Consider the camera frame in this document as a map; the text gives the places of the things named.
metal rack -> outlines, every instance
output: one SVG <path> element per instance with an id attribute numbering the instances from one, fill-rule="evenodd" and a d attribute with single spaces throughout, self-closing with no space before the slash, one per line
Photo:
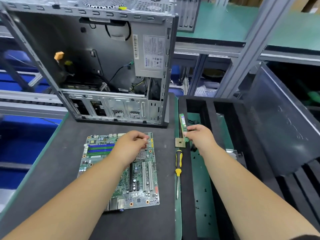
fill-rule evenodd
<path id="1" fill-rule="evenodd" d="M 258 66 L 261 61 L 320 66 L 320 55 L 318 54 L 288 53 L 265 49 L 272 33 L 293 2 L 294 0 L 264 0 L 242 46 L 234 47 L 232 42 L 226 42 L 223 45 L 219 45 L 218 42 L 204 44 L 193 42 L 192 39 L 180 42 L 179 34 L 177 34 L 178 41 L 175 43 L 172 63 L 192 67 L 194 70 L 188 94 L 194 94 L 204 68 L 222 66 L 226 69 L 216 97 L 231 98 L 249 70 Z M 228 0 L 216 0 L 215 6 L 225 9 L 227 3 Z M 0 37 L 0 41 L 7 42 L 13 39 L 6 30 L 2 30 L 1 34 L 4 35 Z"/>

green circuit board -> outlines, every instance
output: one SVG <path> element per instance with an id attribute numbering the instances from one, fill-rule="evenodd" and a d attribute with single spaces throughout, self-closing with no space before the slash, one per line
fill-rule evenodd
<path id="1" fill-rule="evenodd" d="M 159 190 L 153 135 L 149 136 L 145 149 L 141 149 L 129 167 L 123 172 L 105 212 L 159 205 Z M 84 144 L 78 177 L 103 158 L 107 157 L 123 134 L 88 136 Z"/>

